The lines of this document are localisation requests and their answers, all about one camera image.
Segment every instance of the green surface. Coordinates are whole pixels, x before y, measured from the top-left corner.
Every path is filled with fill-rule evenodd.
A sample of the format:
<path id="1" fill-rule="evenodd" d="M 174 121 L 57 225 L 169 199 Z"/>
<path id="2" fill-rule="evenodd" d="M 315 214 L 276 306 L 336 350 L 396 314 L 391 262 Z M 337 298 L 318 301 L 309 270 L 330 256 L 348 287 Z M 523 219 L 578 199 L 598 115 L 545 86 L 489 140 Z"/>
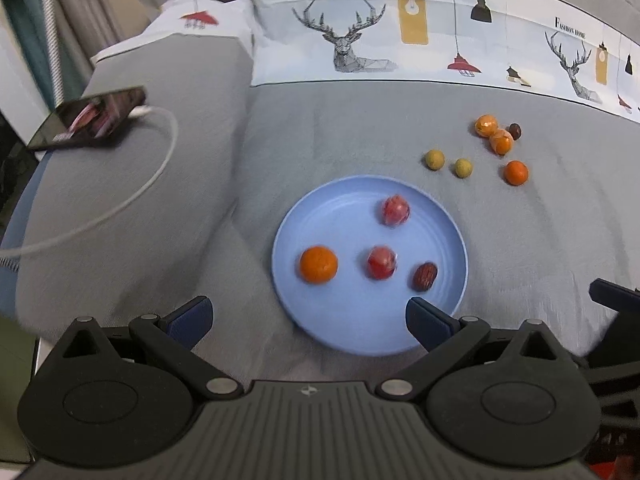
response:
<path id="1" fill-rule="evenodd" d="M 35 345 L 34 336 L 0 317 L 0 462 L 30 461 L 16 411 L 31 379 Z"/>

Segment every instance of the white cable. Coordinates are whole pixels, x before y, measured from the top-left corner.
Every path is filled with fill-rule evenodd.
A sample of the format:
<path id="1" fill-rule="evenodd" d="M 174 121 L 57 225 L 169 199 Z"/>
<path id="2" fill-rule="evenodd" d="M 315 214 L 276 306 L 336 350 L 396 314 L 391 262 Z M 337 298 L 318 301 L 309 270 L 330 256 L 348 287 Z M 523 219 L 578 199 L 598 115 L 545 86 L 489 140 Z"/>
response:
<path id="1" fill-rule="evenodd" d="M 51 72 L 53 97 L 57 108 L 65 100 L 65 87 L 62 81 L 62 64 L 60 62 L 54 0 L 42 0 L 42 10 L 44 12 L 44 25 L 47 36 L 47 51 L 49 53 L 49 71 Z"/>
<path id="2" fill-rule="evenodd" d="M 52 247 L 58 246 L 64 242 L 67 242 L 72 238 L 75 238 L 78 235 L 89 231 L 90 229 L 98 227 L 98 225 L 105 223 L 107 220 L 116 216 L 118 213 L 121 213 L 127 207 L 133 204 L 137 199 L 139 199 L 146 191 L 148 191 L 149 188 L 153 186 L 153 184 L 156 182 L 156 180 L 158 180 L 158 178 L 164 171 L 164 168 L 166 168 L 166 165 L 169 163 L 169 160 L 174 154 L 175 145 L 177 144 L 177 141 L 178 141 L 178 121 L 169 110 L 165 110 L 164 108 L 157 108 L 153 106 L 139 106 L 133 109 L 133 111 L 129 114 L 129 117 L 138 118 L 138 117 L 145 116 L 149 113 L 160 114 L 165 118 L 167 118 L 167 120 L 169 121 L 169 124 L 171 125 L 171 144 L 169 145 L 169 150 L 166 152 L 166 157 L 164 158 L 164 161 L 144 186 L 142 186 L 139 190 L 137 190 L 133 195 L 127 198 L 124 202 L 108 210 L 105 214 L 98 216 L 98 218 L 95 218 L 90 222 L 87 222 L 86 224 L 76 229 L 73 229 L 72 231 L 69 231 L 68 233 L 65 233 L 63 235 L 56 236 L 55 238 L 50 238 L 49 240 L 44 240 L 43 242 L 38 242 L 32 245 L 22 246 L 15 249 L 1 249 L 0 259 L 17 258 L 18 256 L 27 256 L 28 254 L 40 253 Z"/>

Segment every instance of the blue plate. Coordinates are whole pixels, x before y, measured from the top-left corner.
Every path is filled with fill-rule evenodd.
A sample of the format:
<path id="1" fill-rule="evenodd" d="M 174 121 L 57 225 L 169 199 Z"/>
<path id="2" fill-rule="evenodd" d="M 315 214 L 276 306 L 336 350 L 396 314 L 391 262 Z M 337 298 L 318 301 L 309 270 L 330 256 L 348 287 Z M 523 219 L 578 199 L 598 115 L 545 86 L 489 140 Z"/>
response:
<path id="1" fill-rule="evenodd" d="M 385 226 L 382 203 L 395 194 L 411 207 L 407 222 Z M 323 285 L 299 275 L 300 256 L 324 245 L 338 257 L 338 273 Z M 398 254 L 398 268 L 385 281 L 368 277 L 366 262 L 375 245 Z M 429 292 L 411 288 L 415 269 L 438 266 Z M 384 356 L 418 346 L 404 322 L 409 298 L 421 296 L 449 315 L 466 288 L 465 243 L 451 216 L 417 187 L 384 176 L 359 175 L 324 184 L 287 213 L 273 243 L 271 273 L 280 302 L 293 320 L 322 343 L 352 354 Z"/>

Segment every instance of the orange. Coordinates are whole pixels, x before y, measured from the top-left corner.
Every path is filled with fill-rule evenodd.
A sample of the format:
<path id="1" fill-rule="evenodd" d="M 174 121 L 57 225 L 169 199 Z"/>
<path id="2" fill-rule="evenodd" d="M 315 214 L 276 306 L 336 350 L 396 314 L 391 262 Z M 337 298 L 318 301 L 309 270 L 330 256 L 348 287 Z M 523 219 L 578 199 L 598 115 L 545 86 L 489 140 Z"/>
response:
<path id="1" fill-rule="evenodd" d="M 476 121 L 476 133 L 481 137 L 491 137 L 498 129 L 498 119 L 483 115 Z"/>
<path id="2" fill-rule="evenodd" d="M 490 138 L 489 143 L 498 155 L 506 155 L 513 147 L 513 137 L 507 130 L 498 129 Z"/>
<path id="3" fill-rule="evenodd" d="M 529 179 L 529 168 L 519 160 L 512 160 L 504 168 L 504 179 L 512 186 L 521 186 Z"/>
<path id="4" fill-rule="evenodd" d="M 338 258 L 323 246 L 308 248 L 300 257 L 300 274 L 309 283 L 326 283 L 338 272 Z"/>

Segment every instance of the phone screen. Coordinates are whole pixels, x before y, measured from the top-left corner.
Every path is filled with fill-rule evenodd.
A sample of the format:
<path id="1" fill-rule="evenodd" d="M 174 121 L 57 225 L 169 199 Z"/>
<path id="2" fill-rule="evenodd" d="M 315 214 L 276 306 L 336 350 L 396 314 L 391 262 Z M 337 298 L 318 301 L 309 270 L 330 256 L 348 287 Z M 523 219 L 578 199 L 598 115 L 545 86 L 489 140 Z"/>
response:
<path id="1" fill-rule="evenodd" d="M 61 104 L 42 123 L 28 145 L 48 150 L 108 143 L 116 129 L 145 100 L 145 90 L 130 88 Z"/>

